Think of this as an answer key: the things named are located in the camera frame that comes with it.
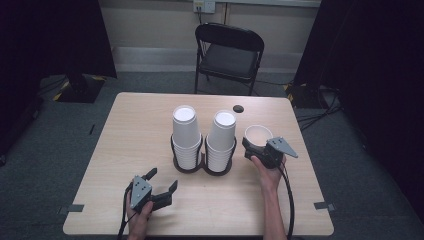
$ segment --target electrical outlet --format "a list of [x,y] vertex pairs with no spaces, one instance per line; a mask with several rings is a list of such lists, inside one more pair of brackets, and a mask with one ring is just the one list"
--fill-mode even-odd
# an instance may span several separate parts
[[205,13],[215,13],[215,2],[205,1]]
[[194,0],[193,1],[193,12],[205,12],[205,1],[203,0]]
[[199,10],[202,13],[215,13],[215,2],[204,1],[204,0],[194,0],[193,12],[199,12]]

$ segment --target wall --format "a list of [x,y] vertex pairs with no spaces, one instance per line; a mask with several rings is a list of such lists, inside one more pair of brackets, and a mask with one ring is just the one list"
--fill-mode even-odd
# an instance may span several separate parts
[[[199,24],[191,1],[100,0],[112,46],[195,49]],[[203,22],[226,22],[264,38],[265,54],[302,53],[318,8],[216,3]]]

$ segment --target gray carpet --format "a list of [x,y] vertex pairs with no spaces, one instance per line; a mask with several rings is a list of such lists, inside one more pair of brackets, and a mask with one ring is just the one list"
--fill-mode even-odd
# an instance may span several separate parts
[[[261,73],[257,79],[282,84],[292,78],[292,74]],[[60,79],[54,76],[42,85]],[[258,82],[255,91],[285,97],[282,86],[274,84]],[[192,93],[193,87],[192,72],[119,73],[118,79],[106,81],[93,104],[54,102],[58,88],[44,93],[38,118],[0,168],[0,239],[115,239],[66,236],[62,231],[66,215],[58,213],[72,204],[115,96],[125,91]],[[248,92],[243,85],[215,78],[203,79],[200,89],[225,95]],[[384,168],[363,150],[357,130],[343,112],[321,119],[303,136],[324,198],[336,206],[330,213],[334,234],[303,239],[424,239],[423,225]]]

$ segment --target black cup holder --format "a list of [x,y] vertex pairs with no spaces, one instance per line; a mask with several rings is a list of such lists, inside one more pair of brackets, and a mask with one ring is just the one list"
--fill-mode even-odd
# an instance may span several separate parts
[[187,170],[187,169],[183,169],[182,167],[180,167],[178,165],[178,160],[177,160],[177,156],[175,155],[174,143],[172,141],[172,135],[171,135],[171,148],[172,148],[172,153],[174,154],[173,162],[174,162],[175,168],[179,172],[186,173],[186,174],[197,172],[201,168],[203,168],[206,173],[208,173],[209,175],[212,175],[212,176],[223,176],[223,175],[227,174],[231,170],[231,167],[232,167],[232,163],[233,163],[232,158],[233,158],[233,155],[234,155],[234,151],[235,151],[235,149],[237,147],[237,139],[234,137],[234,147],[232,148],[230,158],[228,159],[227,166],[225,167],[224,171],[222,171],[222,172],[214,172],[214,171],[210,170],[209,167],[208,167],[208,161],[207,161],[208,146],[207,146],[206,141],[205,141],[205,149],[206,149],[205,152],[206,152],[206,154],[205,153],[201,153],[200,154],[201,157],[199,159],[199,152],[200,152],[200,149],[202,148],[202,145],[203,145],[203,136],[201,136],[201,138],[202,139],[200,140],[201,141],[200,142],[200,145],[197,148],[196,167],[194,167],[193,169],[188,169]]

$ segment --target table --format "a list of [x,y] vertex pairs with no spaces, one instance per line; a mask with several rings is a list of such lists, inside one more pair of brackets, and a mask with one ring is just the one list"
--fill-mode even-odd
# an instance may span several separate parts
[[[170,146],[172,113],[190,105],[197,113],[205,137],[219,110],[236,113],[237,148],[231,170],[211,176],[204,170],[184,174],[174,167]],[[63,230],[70,235],[118,233],[125,188],[135,175],[153,167],[158,173],[149,182],[153,194],[166,192],[178,180],[173,204],[153,213],[150,236],[255,236],[263,233],[263,207],[259,178],[254,165],[244,158],[241,140],[245,129],[264,125],[282,136],[299,158],[287,156],[287,171],[296,208],[294,235],[331,235],[333,225],[323,202],[313,166],[290,102],[285,98],[212,96],[185,94],[120,93],[112,106],[73,204],[82,212],[70,212]],[[286,230],[290,207],[286,186],[278,189]]]

